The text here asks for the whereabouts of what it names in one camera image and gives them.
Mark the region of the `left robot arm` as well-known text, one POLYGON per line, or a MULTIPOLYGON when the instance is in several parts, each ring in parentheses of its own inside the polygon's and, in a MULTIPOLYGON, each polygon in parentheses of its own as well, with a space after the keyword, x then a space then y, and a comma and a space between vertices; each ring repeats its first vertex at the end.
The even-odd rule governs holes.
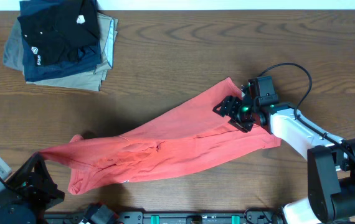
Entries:
POLYGON ((44 159, 30 157, 15 173, 0 157, 0 224, 115 224, 118 215, 94 203, 77 213, 46 213, 62 203, 65 193, 52 180, 44 159))

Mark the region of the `red t-shirt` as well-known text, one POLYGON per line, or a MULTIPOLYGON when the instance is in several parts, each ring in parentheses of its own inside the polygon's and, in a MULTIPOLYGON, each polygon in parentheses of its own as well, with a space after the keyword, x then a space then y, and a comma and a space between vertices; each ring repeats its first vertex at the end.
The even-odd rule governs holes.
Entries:
POLYGON ((68 191, 81 195, 125 182, 181 177, 278 147, 281 140, 260 126, 244 133, 213 112, 226 96, 240 96, 230 78, 157 118, 119 136, 84 139, 40 151, 71 169, 68 191))

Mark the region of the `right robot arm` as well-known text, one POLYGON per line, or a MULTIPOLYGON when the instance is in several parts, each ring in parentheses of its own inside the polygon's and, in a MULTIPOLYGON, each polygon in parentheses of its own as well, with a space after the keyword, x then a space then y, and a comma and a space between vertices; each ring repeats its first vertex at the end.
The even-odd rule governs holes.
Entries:
POLYGON ((308 196, 283 206, 274 223, 350 223, 355 216, 355 139, 345 140, 317 126, 291 103, 281 103, 271 77, 242 86, 213 109, 248 133, 260 126, 287 142, 307 161, 308 196))

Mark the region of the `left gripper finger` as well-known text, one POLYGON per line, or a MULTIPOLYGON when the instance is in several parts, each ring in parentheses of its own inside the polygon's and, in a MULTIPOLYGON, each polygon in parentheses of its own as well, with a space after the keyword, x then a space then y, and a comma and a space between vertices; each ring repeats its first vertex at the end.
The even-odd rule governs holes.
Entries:
POLYGON ((39 155, 33 154, 8 180, 7 185, 10 187, 21 186, 28 179, 28 176, 37 164, 39 155))
POLYGON ((51 186, 54 184, 41 155, 36 155, 37 162, 35 164, 35 173, 39 176, 41 182, 46 186, 51 186))

